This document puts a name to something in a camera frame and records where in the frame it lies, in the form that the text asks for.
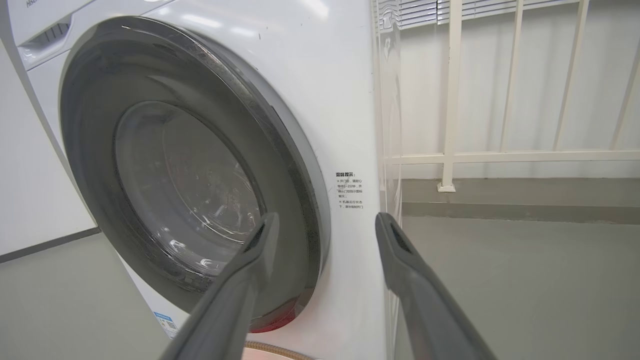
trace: white washing machine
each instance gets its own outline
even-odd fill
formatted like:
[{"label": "white washing machine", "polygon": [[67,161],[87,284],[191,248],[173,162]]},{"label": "white washing machine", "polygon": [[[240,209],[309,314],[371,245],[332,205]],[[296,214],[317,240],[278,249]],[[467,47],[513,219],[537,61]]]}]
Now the white washing machine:
[{"label": "white washing machine", "polygon": [[385,359],[366,0],[10,0],[88,209],[170,337],[280,215],[249,340]]}]

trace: wall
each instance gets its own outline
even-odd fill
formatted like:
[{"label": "wall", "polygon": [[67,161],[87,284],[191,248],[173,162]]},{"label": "wall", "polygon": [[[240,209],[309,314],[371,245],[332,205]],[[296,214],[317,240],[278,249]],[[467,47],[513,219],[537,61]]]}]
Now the wall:
[{"label": "wall", "polygon": [[169,343],[103,234],[0,264],[0,358],[157,359]]},{"label": "wall", "polygon": [[[577,4],[526,10],[508,150],[552,150],[577,20]],[[514,14],[462,23],[456,152],[498,151]],[[402,34],[404,154],[442,152],[448,25]],[[592,1],[562,149],[609,147],[640,39],[640,3]],[[630,104],[640,104],[640,92]],[[640,147],[640,106],[622,147]],[[406,165],[403,178],[440,177],[441,165]],[[454,177],[640,177],[640,161],[456,164]]]},{"label": "wall", "polygon": [[63,168],[14,70],[7,52],[15,50],[15,46],[8,32],[6,4],[0,5],[2,255],[93,228],[95,223]]}]

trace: white panel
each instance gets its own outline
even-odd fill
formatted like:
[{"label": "white panel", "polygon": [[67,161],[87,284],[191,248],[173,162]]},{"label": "white panel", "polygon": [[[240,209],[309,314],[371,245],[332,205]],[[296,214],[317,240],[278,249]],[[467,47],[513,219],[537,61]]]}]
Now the white panel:
[{"label": "white panel", "polygon": [[55,140],[60,148],[65,152],[65,144],[62,142],[62,134],[60,129],[60,113],[59,113],[59,96],[60,77],[62,77],[62,68],[65,65],[68,51],[56,56],[55,58],[37,66],[27,72],[33,91],[38,97],[38,102],[42,107],[44,115],[47,117],[51,131],[56,137]]},{"label": "white panel", "polygon": [[[373,1],[374,27],[373,74],[378,148],[378,182],[380,211],[391,214],[402,226],[401,165],[386,164],[385,159],[402,155],[402,96],[401,96],[401,5],[400,0]],[[411,6],[419,13],[431,12],[433,2],[418,0]],[[387,359],[393,359],[396,348],[399,298],[385,291],[387,320]]]},{"label": "white panel", "polygon": [[18,53],[27,68],[33,67],[64,47],[69,34],[70,20],[70,17],[60,20],[29,42],[18,46]]},{"label": "white panel", "polygon": [[0,255],[95,227],[0,49]]},{"label": "white panel", "polygon": [[92,0],[8,0],[13,39],[20,46]]},{"label": "white panel", "polygon": [[[22,57],[22,62],[27,70],[32,69],[33,67],[38,66],[48,59],[51,59],[54,56],[57,56],[58,54],[71,49],[73,44],[82,34],[84,34],[91,27],[103,20],[116,16],[141,15],[169,1],[171,0],[102,0],[90,2],[82,8],[75,8],[73,6],[59,6],[64,11],[56,10],[56,13],[60,12],[61,15],[57,17],[54,22],[64,18],[65,22],[70,23],[69,30],[65,34],[64,39],[62,41],[55,42],[53,45],[53,49],[40,49],[39,51],[35,52],[31,52],[28,46],[19,49],[20,55]],[[36,2],[36,4],[40,3],[57,4],[51,0],[38,0]],[[21,16],[24,15],[20,11],[21,9],[18,6],[9,9],[9,16],[12,20],[12,24],[18,23],[19,19],[21,19]],[[40,27],[42,29],[47,29],[51,25],[53,25],[53,22],[47,22],[46,26]],[[21,41],[18,41],[18,39],[16,39],[16,44],[21,45]]]},{"label": "white panel", "polygon": [[[380,188],[369,3],[176,0],[145,16],[203,33],[254,66],[290,107],[323,172],[332,207],[326,270],[299,317],[248,339],[321,359],[386,358],[386,289],[372,226]],[[363,179],[361,211],[337,205],[335,172],[345,171]]]},{"label": "white panel", "polygon": [[189,318],[189,314],[185,313],[181,308],[173,305],[169,300],[165,299],[156,290],[154,290],[149,284],[147,284],[135,271],[127,264],[122,256],[118,255],[125,269],[131,276],[133,283],[140,291],[140,294],[147,302],[149,309],[154,313],[160,313],[165,316],[169,316],[173,320],[174,324],[178,327],[178,330],[182,328],[184,322]]}]

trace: metal bar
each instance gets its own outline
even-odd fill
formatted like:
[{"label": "metal bar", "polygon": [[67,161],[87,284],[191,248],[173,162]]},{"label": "metal bar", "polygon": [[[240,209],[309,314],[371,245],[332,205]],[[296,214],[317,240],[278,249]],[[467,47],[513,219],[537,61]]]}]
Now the metal bar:
[{"label": "metal bar", "polygon": [[442,182],[439,192],[455,192],[453,186],[452,156],[456,145],[458,127],[458,85],[460,82],[460,42],[462,38],[462,0],[449,2],[449,85],[447,87],[447,122],[444,133],[444,157]]},{"label": "metal bar", "polygon": [[589,0],[580,0],[578,6],[578,21],[575,25],[575,33],[573,35],[573,47],[571,49],[571,60],[569,60],[569,70],[564,85],[564,95],[562,98],[562,106],[560,107],[560,117],[558,119],[558,127],[556,129],[556,139],[554,140],[554,150],[558,150],[558,144],[562,137],[564,129],[564,121],[566,120],[566,103],[571,96],[572,79],[575,75],[575,59],[580,53],[582,47],[582,33],[584,32],[584,23],[587,19],[587,10],[589,9]]},{"label": "metal bar", "polygon": [[[410,155],[388,159],[393,164],[439,164],[443,154]],[[510,163],[536,161],[640,161],[640,150],[576,150],[530,152],[464,152],[452,157],[453,163]]]},{"label": "metal bar", "polygon": [[629,114],[628,114],[628,106],[629,99],[633,96],[636,90],[636,83],[640,80],[640,69],[638,67],[638,63],[640,63],[640,41],[638,41],[638,47],[636,49],[636,58],[634,59],[634,65],[631,68],[631,75],[629,75],[629,82],[627,83],[627,91],[625,92],[625,97],[622,100],[622,106],[620,107],[620,115],[618,115],[618,123],[616,124],[616,130],[613,133],[613,138],[611,139],[612,150],[617,150],[620,146],[620,134],[623,133],[623,130],[627,128],[627,124],[629,123]]},{"label": "metal bar", "polygon": [[507,100],[504,104],[504,119],[502,120],[502,136],[500,138],[500,152],[507,149],[507,129],[511,118],[513,87],[516,81],[516,68],[518,67],[518,54],[520,48],[520,30],[522,28],[522,7],[524,0],[516,2],[516,23],[513,32],[513,47],[511,48],[511,66],[509,67],[509,84],[507,85]]}]

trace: door glass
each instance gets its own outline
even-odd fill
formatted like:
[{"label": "door glass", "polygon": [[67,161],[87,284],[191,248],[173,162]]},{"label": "door glass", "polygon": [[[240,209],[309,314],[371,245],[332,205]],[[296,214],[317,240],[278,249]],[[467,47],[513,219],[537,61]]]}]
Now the door glass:
[{"label": "door glass", "polygon": [[260,218],[236,157],[186,111],[142,102],[115,136],[122,186],[152,241],[190,270],[218,275]]}]

